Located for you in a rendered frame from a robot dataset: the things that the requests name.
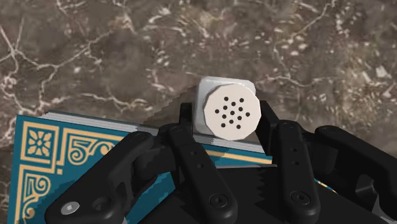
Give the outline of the teal book with gold ornament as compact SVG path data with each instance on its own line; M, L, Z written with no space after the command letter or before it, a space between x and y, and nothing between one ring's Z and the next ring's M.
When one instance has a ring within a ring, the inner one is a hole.
M116 120L48 112L16 117L7 224L45 224L46 207L129 132L156 135L158 128ZM193 135L217 166L271 164L258 143ZM138 224L174 190L171 174L159 175L127 215Z

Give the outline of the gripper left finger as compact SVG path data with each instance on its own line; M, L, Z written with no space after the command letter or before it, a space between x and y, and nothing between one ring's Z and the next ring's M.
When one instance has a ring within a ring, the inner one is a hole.
M122 224L140 196L171 172L175 185L138 224L236 224L238 203L192 133L192 105L158 134L125 136L45 211L46 224Z

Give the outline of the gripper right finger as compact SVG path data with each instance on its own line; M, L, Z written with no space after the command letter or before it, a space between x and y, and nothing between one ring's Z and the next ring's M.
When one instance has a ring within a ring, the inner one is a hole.
M397 221L397 158L333 125L308 132L279 119L267 101L260 102L260 113L255 132L277 166L286 222L342 224L326 204L369 224Z

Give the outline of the white salt shaker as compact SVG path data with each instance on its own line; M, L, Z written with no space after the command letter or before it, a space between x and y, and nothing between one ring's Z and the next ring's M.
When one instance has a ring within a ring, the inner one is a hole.
M193 111L199 133L239 141L255 131L260 118L260 101L251 81L217 76L200 80Z

